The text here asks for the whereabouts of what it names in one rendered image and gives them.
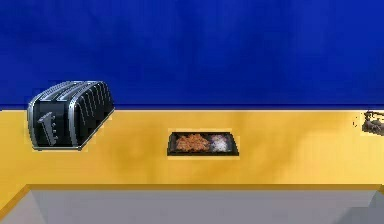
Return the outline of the black food tray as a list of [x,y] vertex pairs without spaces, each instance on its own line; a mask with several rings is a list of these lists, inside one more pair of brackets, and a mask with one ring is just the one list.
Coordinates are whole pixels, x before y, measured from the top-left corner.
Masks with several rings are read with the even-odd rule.
[[239,156],[231,132],[172,132],[168,156]]

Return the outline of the black and silver toaster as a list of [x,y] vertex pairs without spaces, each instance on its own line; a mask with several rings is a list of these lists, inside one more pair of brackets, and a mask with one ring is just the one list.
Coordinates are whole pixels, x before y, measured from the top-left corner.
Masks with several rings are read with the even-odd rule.
[[27,121],[35,150],[81,150],[114,112],[104,81],[65,81],[37,94]]

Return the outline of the dark grey metal object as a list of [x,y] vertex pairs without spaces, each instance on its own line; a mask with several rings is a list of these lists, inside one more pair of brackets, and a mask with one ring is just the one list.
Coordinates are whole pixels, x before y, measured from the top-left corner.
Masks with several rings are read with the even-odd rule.
[[362,135],[384,136],[384,111],[360,112],[352,123]]

